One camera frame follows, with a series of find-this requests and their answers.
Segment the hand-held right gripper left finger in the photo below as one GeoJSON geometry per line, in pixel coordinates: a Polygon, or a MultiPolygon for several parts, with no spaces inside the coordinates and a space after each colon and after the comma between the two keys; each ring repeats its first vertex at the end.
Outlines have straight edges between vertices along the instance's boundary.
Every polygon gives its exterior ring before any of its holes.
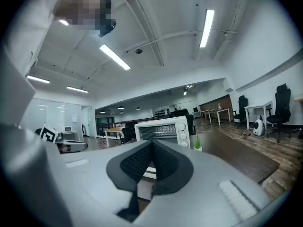
{"type": "Polygon", "coordinates": [[[149,205],[138,206],[138,183],[151,162],[143,140],[95,152],[62,156],[71,224],[64,227],[154,227],[149,205]]]}

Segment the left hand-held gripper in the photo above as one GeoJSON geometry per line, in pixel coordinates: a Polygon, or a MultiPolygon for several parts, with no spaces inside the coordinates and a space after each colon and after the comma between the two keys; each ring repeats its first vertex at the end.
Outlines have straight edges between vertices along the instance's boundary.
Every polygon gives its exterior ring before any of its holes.
{"type": "Polygon", "coordinates": [[[64,139],[63,133],[44,124],[40,130],[39,137],[42,141],[48,141],[57,145],[61,154],[69,152],[80,152],[88,148],[86,142],[64,139]]]}

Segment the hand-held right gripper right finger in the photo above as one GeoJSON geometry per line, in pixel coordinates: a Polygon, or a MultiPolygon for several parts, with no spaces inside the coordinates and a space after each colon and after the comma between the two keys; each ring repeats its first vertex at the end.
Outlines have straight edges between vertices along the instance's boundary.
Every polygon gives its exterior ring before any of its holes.
{"type": "Polygon", "coordinates": [[[154,195],[134,220],[139,227],[258,227],[271,203],[253,180],[224,160],[179,146],[164,145],[187,157],[190,180],[177,192],[154,195]]]}

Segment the white toaster oven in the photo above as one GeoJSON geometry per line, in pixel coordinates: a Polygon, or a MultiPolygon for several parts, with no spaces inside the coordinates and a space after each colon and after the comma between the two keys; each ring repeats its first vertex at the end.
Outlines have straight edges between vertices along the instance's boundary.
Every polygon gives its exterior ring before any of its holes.
{"type": "Polygon", "coordinates": [[[134,129],[137,141],[164,140],[190,148],[189,127],[186,116],[141,122],[136,124],[134,129]]]}

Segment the wooden desk with white legs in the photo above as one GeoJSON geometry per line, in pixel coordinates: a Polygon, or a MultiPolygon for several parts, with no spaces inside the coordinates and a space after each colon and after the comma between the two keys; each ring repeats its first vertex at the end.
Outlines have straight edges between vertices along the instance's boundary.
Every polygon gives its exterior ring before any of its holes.
{"type": "Polygon", "coordinates": [[[106,142],[107,142],[107,147],[110,146],[109,144],[109,133],[115,133],[115,135],[117,135],[119,137],[119,139],[124,137],[123,131],[122,131],[123,127],[115,127],[115,128],[110,128],[110,129],[106,129],[104,130],[105,132],[105,137],[106,137],[106,142]]]}

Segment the black office chair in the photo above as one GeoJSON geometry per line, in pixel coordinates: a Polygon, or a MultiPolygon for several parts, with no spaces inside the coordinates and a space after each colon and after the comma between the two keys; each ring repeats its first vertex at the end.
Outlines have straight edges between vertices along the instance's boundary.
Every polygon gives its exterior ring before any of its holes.
{"type": "Polygon", "coordinates": [[[125,144],[133,139],[136,139],[135,128],[134,126],[137,122],[127,122],[125,127],[122,129],[123,138],[120,139],[121,144],[125,144]]]}
{"type": "Polygon", "coordinates": [[[188,132],[189,135],[195,135],[196,134],[196,127],[193,124],[194,123],[194,116],[192,114],[186,115],[187,119],[187,126],[188,126],[188,132]]]}
{"type": "Polygon", "coordinates": [[[239,109],[233,111],[234,126],[237,127],[237,129],[239,128],[240,125],[247,124],[245,107],[248,106],[248,99],[245,96],[240,96],[238,103],[239,103],[239,109]]]}
{"type": "Polygon", "coordinates": [[[289,122],[291,117],[290,96],[291,90],[287,87],[286,83],[278,86],[275,93],[275,113],[272,115],[270,112],[271,108],[268,109],[269,116],[267,117],[267,121],[274,126],[272,127],[272,131],[267,134],[267,138],[269,138],[269,135],[277,133],[277,143],[280,142],[281,131],[288,134],[289,138],[291,138],[291,133],[287,131],[286,126],[284,125],[289,122]]]}

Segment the small green potted plant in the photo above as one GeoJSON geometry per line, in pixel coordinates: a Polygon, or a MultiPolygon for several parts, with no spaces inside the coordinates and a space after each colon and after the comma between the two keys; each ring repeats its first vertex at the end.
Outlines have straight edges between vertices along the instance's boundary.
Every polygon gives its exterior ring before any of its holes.
{"type": "Polygon", "coordinates": [[[195,139],[193,149],[197,151],[203,151],[199,136],[197,136],[195,139]]]}

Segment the long white table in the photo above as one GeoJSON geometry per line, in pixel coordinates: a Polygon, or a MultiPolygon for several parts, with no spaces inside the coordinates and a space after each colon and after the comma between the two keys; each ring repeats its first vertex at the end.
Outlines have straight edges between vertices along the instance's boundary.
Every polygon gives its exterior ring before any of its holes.
{"type": "Polygon", "coordinates": [[[229,122],[231,122],[231,115],[230,115],[230,110],[229,110],[229,108],[220,109],[220,110],[209,110],[209,111],[208,111],[209,122],[212,123],[211,114],[216,114],[216,115],[217,115],[217,122],[218,122],[218,125],[221,125],[220,113],[221,113],[221,112],[225,112],[225,111],[228,113],[229,122]]]}

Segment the white round appliance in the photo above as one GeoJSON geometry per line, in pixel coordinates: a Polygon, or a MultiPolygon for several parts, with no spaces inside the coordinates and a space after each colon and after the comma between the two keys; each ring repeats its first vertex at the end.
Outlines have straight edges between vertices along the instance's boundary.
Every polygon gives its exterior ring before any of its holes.
{"type": "Polygon", "coordinates": [[[263,122],[262,116],[260,116],[254,123],[253,134],[255,136],[264,137],[266,134],[265,124],[263,122]]]}

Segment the person's light shirt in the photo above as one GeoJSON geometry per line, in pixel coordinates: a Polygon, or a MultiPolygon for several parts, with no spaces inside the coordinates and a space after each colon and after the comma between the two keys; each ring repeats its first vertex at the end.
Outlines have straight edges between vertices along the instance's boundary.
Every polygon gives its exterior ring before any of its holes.
{"type": "Polygon", "coordinates": [[[26,0],[0,40],[0,125],[20,124],[36,91],[26,78],[58,0],[26,0]]]}

